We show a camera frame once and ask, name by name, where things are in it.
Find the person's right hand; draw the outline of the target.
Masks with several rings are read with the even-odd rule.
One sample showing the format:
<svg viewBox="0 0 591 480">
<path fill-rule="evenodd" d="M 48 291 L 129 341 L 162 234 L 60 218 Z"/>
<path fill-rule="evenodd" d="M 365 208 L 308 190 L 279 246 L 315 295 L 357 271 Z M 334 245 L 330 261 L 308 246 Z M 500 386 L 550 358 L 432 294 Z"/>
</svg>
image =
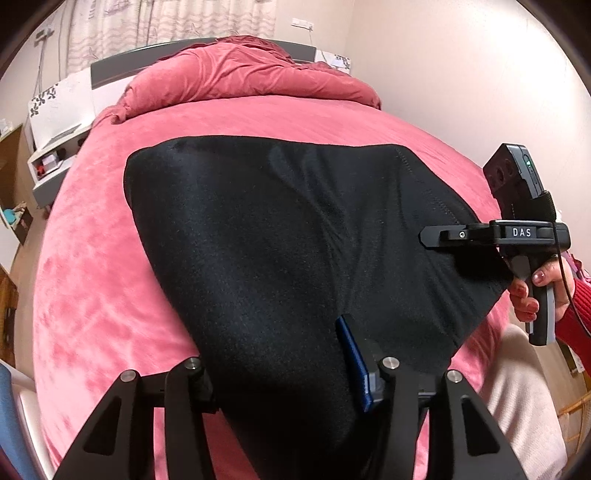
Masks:
<svg viewBox="0 0 591 480">
<path fill-rule="evenodd" d="M 556 257 L 539 267 L 527 280 L 515 278 L 508 291 L 515 315 L 520 322 L 530 323 L 540 316 L 540 302 L 530 295 L 530 288 L 544 291 L 548 286 L 554 292 L 555 321 L 560 322 L 575 292 L 572 272 L 562 257 Z"/>
</svg>

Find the red sleeved right forearm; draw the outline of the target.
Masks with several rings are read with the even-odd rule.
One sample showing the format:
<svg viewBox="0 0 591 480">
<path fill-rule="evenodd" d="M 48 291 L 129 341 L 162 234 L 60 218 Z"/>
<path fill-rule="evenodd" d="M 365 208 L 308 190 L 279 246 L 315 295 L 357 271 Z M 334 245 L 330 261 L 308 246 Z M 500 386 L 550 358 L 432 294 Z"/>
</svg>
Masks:
<svg viewBox="0 0 591 480">
<path fill-rule="evenodd" d="M 590 286 L 578 279 L 574 280 L 572 304 L 556 324 L 556 336 L 567 344 L 580 358 L 587 373 L 591 366 L 591 296 Z"/>
</svg>

